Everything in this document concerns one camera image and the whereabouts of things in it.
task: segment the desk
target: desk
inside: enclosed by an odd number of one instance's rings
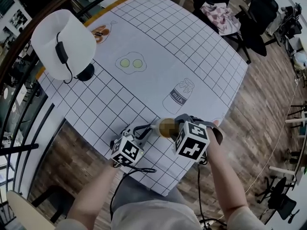
[[[110,158],[112,138],[134,122],[188,113],[221,121],[248,68],[210,27],[170,0],[120,0],[85,23],[105,25],[93,59],[94,76],[66,85],[46,72],[42,88],[70,124]],[[177,92],[185,100],[172,97]],[[194,161],[176,157],[172,142],[151,135],[136,166],[156,173],[131,175],[167,195]]]
[[[303,142],[301,154],[299,156],[298,163],[294,171],[276,168],[274,166],[269,166],[269,169],[273,171],[293,175],[295,177],[294,181],[297,182],[297,184],[299,185],[305,173],[304,170],[305,170],[306,162],[307,162],[306,141],[307,141],[307,129],[306,129],[305,136],[304,136],[304,142]]]

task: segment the person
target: person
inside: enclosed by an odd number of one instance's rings
[[[248,208],[244,188],[227,161],[223,149],[208,129],[210,144],[207,158],[212,169],[218,201],[228,230],[267,230]],[[92,230],[106,201],[118,168],[109,161],[104,169],[77,195],[67,219],[56,230]],[[111,221],[112,230],[201,230],[201,225],[186,204],[183,196],[173,188],[163,197],[131,177],[127,177],[115,195]]]

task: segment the bottle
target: bottle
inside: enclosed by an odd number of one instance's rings
[[[163,100],[164,108],[170,113],[176,114],[192,94],[193,88],[193,82],[185,78]]]

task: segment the gray shorts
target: gray shorts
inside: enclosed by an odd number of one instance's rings
[[[174,187],[168,193],[168,195],[164,197],[148,189],[146,186],[134,180],[132,177],[127,176],[119,186],[119,189],[114,197],[112,210],[115,212],[119,207],[125,204],[144,202],[154,199],[186,205],[184,197],[176,187]]]

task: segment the black wire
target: black wire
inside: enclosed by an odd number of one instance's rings
[[[129,167],[129,168],[132,168],[132,169],[134,169],[134,171],[129,172],[129,173],[127,173],[127,174],[125,174],[125,175],[123,176],[123,178],[120,180],[120,182],[119,182],[119,184],[118,184],[118,186],[117,186],[117,188],[116,188],[116,190],[115,190],[115,192],[114,192],[114,194],[113,194],[113,196],[112,196],[112,199],[111,199],[111,202],[110,202],[110,215],[111,215],[111,221],[112,221],[112,219],[113,219],[113,210],[112,210],[113,200],[114,200],[114,197],[115,197],[115,195],[116,195],[116,193],[117,193],[117,191],[118,191],[118,189],[119,189],[121,183],[124,181],[124,179],[125,179],[127,176],[129,176],[129,175],[131,175],[131,174],[133,174],[133,173],[135,173],[135,172],[155,173],[155,172],[157,171],[156,169],[152,169],[152,168],[137,168],[137,167],[134,167],[134,166],[129,165],[129,164],[126,164],[126,163],[121,163],[120,165]]]
[[[58,34],[57,34],[57,44],[59,43],[59,32],[58,32]],[[67,65],[67,62],[65,62],[65,65],[66,65],[66,68],[67,68],[67,70],[70,72],[70,74],[71,74],[71,80],[69,81],[69,82],[66,82],[65,80],[63,81],[65,84],[69,84],[71,81],[72,81],[72,72],[71,72],[71,70],[70,70],[70,68],[69,68],[69,66]]]
[[[223,222],[221,222],[220,220],[218,219],[215,219],[215,218],[208,218],[208,219],[205,219],[205,216],[203,215],[203,212],[202,212],[202,208],[201,208],[201,185],[200,185],[200,177],[201,177],[201,170],[200,170],[200,166],[201,165],[206,165],[208,163],[207,161],[207,155],[206,153],[204,153],[203,157],[204,161],[202,161],[202,163],[199,163],[197,165],[197,168],[198,168],[198,173],[197,173],[197,185],[198,185],[198,200],[200,202],[200,211],[201,211],[201,217],[202,217],[202,220],[200,220],[200,223],[204,223],[204,228],[207,230],[207,226],[206,226],[206,222],[207,221],[210,221],[210,220],[214,220],[214,221],[217,221],[218,223],[220,223],[221,225],[223,226],[226,226],[227,225]]]
[[[200,211],[201,211],[201,217],[204,223],[204,228],[207,230],[206,226],[206,220],[205,216],[203,215],[202,208],[201,208],[201,185],[200,185],[200,177],[201,177],[201,170],[200,170],[200,164],[197,165],[198,173],[197,173],[197,186],[198,186],[198,200],[200,202]]]

